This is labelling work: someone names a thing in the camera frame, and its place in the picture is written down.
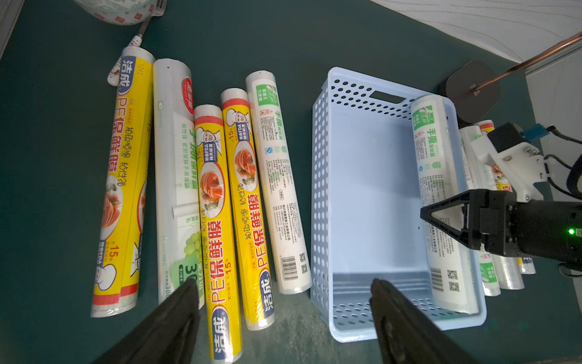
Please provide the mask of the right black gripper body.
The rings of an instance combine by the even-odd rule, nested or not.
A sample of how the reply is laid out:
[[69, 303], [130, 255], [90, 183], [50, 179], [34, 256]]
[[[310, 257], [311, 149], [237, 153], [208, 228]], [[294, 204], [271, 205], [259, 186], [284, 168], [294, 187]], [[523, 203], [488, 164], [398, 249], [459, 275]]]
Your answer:
[[581, 263], [581, 203], [520, 203], [503, 191], [468, 192], [468, 247], [506, 257]]

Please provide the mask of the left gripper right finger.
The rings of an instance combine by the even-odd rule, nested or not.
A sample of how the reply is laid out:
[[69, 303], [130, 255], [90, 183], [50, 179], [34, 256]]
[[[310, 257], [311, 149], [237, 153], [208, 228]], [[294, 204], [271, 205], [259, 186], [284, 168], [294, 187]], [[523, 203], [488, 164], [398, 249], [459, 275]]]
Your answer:
[[374, 279], [371, 313], [385, 363], [476, 363], [395, 286]]

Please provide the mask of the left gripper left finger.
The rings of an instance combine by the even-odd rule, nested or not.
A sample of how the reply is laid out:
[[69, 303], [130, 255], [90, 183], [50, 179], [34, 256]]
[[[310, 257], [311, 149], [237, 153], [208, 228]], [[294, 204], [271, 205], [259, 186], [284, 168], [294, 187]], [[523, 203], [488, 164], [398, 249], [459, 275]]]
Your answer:
[[95, 363], [190, 363], [200, 323], [199, 290], [187, 279]]

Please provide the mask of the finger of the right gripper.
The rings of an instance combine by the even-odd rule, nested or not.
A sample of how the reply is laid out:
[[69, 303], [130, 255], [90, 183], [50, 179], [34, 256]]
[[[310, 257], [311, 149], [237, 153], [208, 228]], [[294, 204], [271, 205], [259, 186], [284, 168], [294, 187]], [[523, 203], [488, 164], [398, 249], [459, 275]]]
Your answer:
[[421, 218], [470, 250], [475, 249], [469, 227], [471, 190], [421, 208]]

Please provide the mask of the light blue plastic basket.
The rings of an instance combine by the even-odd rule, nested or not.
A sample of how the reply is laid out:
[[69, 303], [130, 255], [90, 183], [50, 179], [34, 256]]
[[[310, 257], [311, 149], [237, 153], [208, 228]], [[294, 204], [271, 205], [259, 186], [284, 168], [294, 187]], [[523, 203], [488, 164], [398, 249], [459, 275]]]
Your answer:
[[442, 330], [482, 325], [439, 305], [449, 274], [430, 267], [412, 104], [425, 92], [331, 68], [312, 108], [312, 303], [341, 343], [374, 340], [371, 284], [389, 281]]

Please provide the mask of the white wrap roll group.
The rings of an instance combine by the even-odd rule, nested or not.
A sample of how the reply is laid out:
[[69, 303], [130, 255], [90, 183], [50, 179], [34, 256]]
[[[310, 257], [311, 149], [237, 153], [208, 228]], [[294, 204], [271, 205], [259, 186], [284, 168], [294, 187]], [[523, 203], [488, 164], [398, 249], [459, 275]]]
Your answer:
[[312, 286], [296, 184], [280, 107], [279, 88], [269, 71], [246, 78], [256, 156], [279, 291], [299, 294]]

